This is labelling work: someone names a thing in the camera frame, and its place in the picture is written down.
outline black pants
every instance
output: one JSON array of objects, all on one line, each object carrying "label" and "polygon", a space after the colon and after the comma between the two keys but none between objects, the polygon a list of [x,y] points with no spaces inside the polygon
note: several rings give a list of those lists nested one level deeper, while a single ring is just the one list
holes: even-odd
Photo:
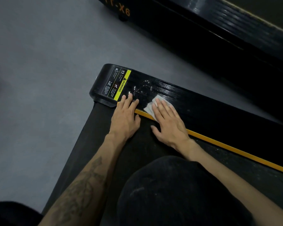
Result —
[{"label": "black pants", "polygon": [[136,171],[118,200],[119,225],[255,225],[251,213],[201,164],[176,156]]}]

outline wipe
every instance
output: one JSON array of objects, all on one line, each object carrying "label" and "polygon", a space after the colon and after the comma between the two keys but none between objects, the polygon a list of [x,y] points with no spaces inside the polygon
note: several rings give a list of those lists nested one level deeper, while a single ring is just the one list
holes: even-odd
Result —
[{"label": "wipe", "polygon": [[156,120],[156,117],[155,117],[155,115],[154,115],[154,111],[153,111],[153,108],[152,108],[152,104],[154,103],[154,104],[157,106],[157,103],[156,103],[156,101],[155,101],[156,98],[158,98],[160,101],[164,100],[168,106],[171,105],[171,103],[167,102],[164,98],[162,98],[162,97],[159,96],[159,95],[156,95],[156,97],[153,98],[152,101],[147,104],[147,107],[144,108],[144,111],[146,111],[148,114],[150,114],[155,120]]}]

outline floor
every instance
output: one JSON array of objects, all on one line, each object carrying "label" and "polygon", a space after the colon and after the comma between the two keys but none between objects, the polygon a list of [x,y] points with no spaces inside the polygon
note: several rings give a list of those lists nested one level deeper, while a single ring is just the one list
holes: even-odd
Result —
[{"label": "floor", "polygon": [[91,112],[88,92],[105,63],[273,119],[98,0],[0,0],[0,201],[42,211]]}]

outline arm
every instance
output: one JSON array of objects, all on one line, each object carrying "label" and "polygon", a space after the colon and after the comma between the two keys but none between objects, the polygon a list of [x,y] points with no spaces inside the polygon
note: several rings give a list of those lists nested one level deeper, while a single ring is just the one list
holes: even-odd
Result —
[{"label": "arm", "polygon": [[183,121],[174,107],[166,102],[156,100],[153,103],[156,119],[161,132],[151,126],[159,141],[180,152],[186,159],[199,162],[213,174],[223,185],[252,213],[259,226],[283,226],[283,210],[256,190],[253,186],[236,175],[223,164],[206,153],[194,140],[189,138]]},{"label": "arm", "polygon": [[94,157],[56,200],[39,226],[94,225],[107,197],[117,158],[125,142],[137,131],[140,117],[132,102],[123,96],[111,119],[109,133]]}]

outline warning sticker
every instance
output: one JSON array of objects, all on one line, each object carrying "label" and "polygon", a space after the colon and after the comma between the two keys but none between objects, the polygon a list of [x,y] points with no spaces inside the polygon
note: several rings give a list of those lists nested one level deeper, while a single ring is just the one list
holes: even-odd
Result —
[{"label": "warning sticker", "polygon": [[130,73],[130,70],[114,66],[101,94],[117,101]]}]

